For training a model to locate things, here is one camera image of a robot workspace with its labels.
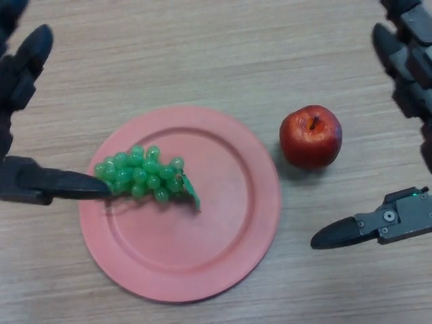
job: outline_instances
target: grape bunch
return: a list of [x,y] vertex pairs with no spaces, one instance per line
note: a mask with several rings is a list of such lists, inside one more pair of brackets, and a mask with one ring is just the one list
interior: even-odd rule
[[197,200],[190,182],[184,175],[184,160],[173,158],[164,165],[159,160],[159,147],[135,145],[129,153],[118,152],[106,157],[94,167],[94,176],[103,180],[115,196],[128,195],[136,199],[153,194],[156,201],[166,203],[173,196],[189,193]]

